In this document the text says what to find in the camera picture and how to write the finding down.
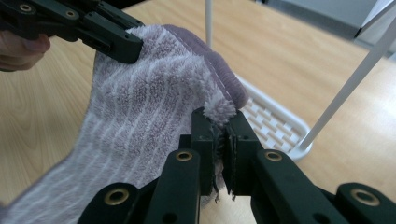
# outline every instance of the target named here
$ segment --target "human hand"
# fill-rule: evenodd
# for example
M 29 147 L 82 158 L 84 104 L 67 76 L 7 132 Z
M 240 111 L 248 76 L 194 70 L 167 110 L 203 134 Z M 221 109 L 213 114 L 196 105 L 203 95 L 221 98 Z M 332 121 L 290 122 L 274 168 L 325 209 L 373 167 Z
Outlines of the human hand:
M 40 35 L 37 40 L 27 40 L 10 31 L 0 31 L 0 70 L 30 69 L 49 49 L 50 39 L 46 35 Z

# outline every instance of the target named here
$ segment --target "towel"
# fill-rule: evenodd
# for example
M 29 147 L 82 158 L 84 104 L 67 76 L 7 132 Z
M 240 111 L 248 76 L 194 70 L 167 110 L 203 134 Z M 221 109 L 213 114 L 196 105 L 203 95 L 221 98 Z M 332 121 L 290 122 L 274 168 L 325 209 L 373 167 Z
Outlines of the towel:
M 173 25 L 128 32 L 144 41 L 134 64 L 96 53 L 90 104 L 77 142 L 9 207 L 2 223 L 77 223 L 103 187 L 142 188 L 161 174 L 179 136 L 191 133 L 191 112 L 221 126 L 248 95 L 227 63 L 196 35 Z

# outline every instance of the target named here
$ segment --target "wooden surface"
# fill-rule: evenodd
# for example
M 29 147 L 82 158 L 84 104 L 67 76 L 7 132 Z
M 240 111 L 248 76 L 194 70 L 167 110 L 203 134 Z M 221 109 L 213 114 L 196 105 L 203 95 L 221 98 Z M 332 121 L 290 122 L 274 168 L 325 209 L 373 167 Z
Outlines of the wooden surface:
M 126 10 L 145 24 L 171 23 L 205 39 L 204 1 L 152 0 Z M 246 0 L 214 1 L 213 48 L 235 73 L 310 127 L 367 51 Z M 90 96 L 92 49 L 52 39 L 27 72 L 0 73 L 0 201 L 10 203 L 61 160 Z M 382 60 L 298 162 L 318 186 L 360 182 L 396 201 L 396 64 Z M 252 223 L 248 198 L 202 211 L 201 223 Z

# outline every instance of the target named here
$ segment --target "gray towel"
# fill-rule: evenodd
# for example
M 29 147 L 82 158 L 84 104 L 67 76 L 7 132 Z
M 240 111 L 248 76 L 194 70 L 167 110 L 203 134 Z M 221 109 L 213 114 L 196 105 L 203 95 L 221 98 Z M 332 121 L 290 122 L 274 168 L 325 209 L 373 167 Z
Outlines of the gray towel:
M 2 223 L 76 223 L 103 187 L 141 188 L 157 178 L 191 112 L 205 108 L 218 125 L 248 96 L 227 63 L 191 32 L 153 25 L 130 32 L 144 40 L 135 64 L 97 53 L 90 105 L 71 154 L 9 207 Z

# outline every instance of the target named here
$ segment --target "light wood tabletop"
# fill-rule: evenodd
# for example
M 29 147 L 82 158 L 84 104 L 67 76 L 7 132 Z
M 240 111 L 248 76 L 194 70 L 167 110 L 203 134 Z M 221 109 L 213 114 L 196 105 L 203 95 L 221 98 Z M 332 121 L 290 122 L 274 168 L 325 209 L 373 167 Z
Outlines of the light wood tabletop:
M 310 127 L 367 54 L 336 36 L 247 0 L 213 1 L 213 49 Z M 126 9 L 205 39 L 205 1 L 152 0 Z M 51 39 L 34 68 L 0 73 L 0 201 L 8 204 L 73 147 L 87 108 L 94 50 Z M 376 188 L 396 202 L 396 64 L 381 60 L 297 164 L 319 187 Z M 221 192 L 201 223 L 254 223 L 249 198 Z

